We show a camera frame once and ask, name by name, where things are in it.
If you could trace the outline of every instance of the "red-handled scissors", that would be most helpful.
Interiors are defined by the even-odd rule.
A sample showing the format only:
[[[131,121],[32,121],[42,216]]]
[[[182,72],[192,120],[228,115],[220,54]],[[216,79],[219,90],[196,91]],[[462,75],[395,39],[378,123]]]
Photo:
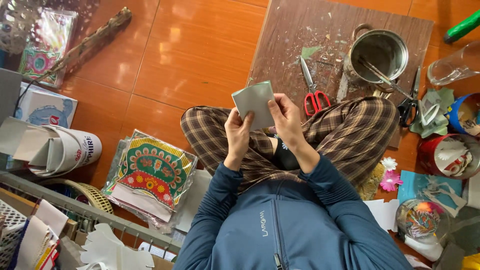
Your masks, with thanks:
[[[318,96],[319,94],[322,94],[327,101],[328,106],[331,106],[330,100],[328,99],[327,95],[322,92],[322,91],[317,91],[315,89],[315,85],[313,84],[312,77],[310,76],[310,71],[308,70],[307,63],[305,63],[305,60],[300,57],[301,61],[301,68],[303,70],[303,76],[305,77],[305,80],[307,81],[308,85],[308,94],[305,97],[305,101],[303,105],[305,106],[305,112],[307,113],[308,116],[313,116],[317,112],[322,110],[322,104],[320,102],[320,97]],[[309,113],[307,104],[311,103],[313,105],[313,109],[315,110],[314,113]]]

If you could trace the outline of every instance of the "man's left hand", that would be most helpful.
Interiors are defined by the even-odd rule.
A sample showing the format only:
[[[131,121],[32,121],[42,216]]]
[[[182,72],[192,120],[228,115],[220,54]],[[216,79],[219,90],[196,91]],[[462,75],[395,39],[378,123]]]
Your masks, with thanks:
[[[248,150],[250,127],[254,118],[253,111],[247,113],[244,121],[241,120],[237,108],[233,108],[225,122],[225,131],[228,140],[228,155],[224,165],[234,171],[240,169],[241,160]]]

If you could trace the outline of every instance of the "person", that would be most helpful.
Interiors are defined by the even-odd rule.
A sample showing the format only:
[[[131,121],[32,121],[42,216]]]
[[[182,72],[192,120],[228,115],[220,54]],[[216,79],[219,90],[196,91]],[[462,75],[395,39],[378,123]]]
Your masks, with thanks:
[[[242,121],[236,108],[183,115],[186,138],[213,178],[173,269],[411,269],[354,188],[383,155],[396,107],[359,98],[301,125],[286,95],[268,106],[278,138],[249,132],[255,116]],[[285,148],[298,170],[271,162]]]

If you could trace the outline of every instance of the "white paper flower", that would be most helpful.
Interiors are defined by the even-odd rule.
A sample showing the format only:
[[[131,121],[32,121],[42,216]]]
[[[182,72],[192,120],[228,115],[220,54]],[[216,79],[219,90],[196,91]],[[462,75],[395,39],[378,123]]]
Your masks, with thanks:
[[[393,171],[396,169],[396,166],[398,163],[395,162],[395,159],[388,157],[384,158],[381,162],[381,164],[385,167],[385,170],[387,171]]]

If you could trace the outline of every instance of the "metal pot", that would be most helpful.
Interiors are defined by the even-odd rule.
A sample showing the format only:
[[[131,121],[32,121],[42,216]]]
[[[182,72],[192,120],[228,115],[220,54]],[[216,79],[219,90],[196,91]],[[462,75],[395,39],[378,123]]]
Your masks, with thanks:
[[[357,38],[362,29],[369,31]],[[353,45],[343,63],[343,72],[347,79],[357,85],[368,83],[382,84],[383,82],[369,69],[359,63],[363,56],[389,79],[399,77],[408,62],[407,46],[399,35],[385,29],[373,29],[369,24],[361,24],[353,30]]]

